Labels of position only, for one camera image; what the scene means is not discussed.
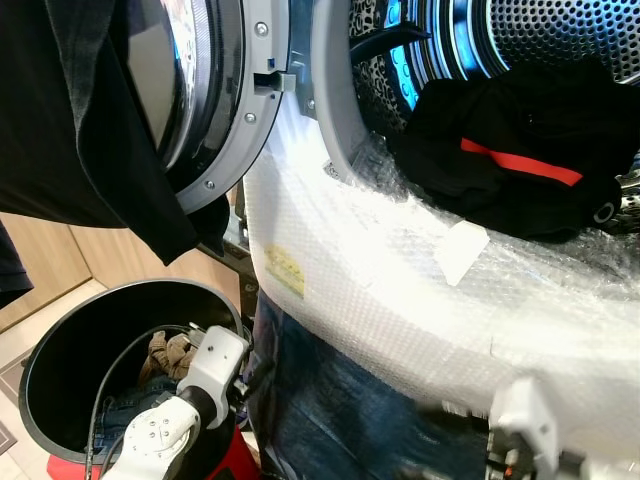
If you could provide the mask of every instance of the white tag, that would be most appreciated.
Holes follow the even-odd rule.
[[[447,232],[436,249],[435,259],[449,285],[460,283],[488,243],[487,230],[466,220]]]

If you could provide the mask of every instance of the yellow label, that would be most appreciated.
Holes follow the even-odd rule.
[[[304,273],[298,262],[277,245],[269,245],[264,253],[267,257],[267,271],[293,293],[304,298]]]

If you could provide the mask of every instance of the black trash bin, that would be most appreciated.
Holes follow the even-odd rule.
[[[240,316],[228,299],[185,280],[125,285],[67,313],[35,347],[22,377],[20,414],[31,437],[52,455],[83,463],[95,396],[116,357],[155,326],[189,322],[205,329],[222,325],[242,335]],[[106,395],[135,386],[147,346],[143,342],[124,359]],[[233,435],[233,425],[217,434]],[[99,465],[102,459],[97,457],[94,463]]]

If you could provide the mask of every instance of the screw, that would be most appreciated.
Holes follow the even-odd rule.
[[[269,34],[269,27],[267,27],[267,24],[264,22],[258,22],[256,23],[256,35],[258,35],[259,37],[266,37]]]

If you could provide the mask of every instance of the bubble wrap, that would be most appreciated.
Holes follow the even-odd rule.
[[[355,165],[369,184],[390,179],[384,193],[334,178],[317,123],[284,99],[245,177],[264,291],[417,400],[488,410],[499,385],[533,374],[548,389],[565,447],[639,458],[640,239],[586,231],[549,247],[489,232],[452,287],[435,252],[460,219],[407,191],[376,142]],[[269,268],[274,248],[302,291]]]

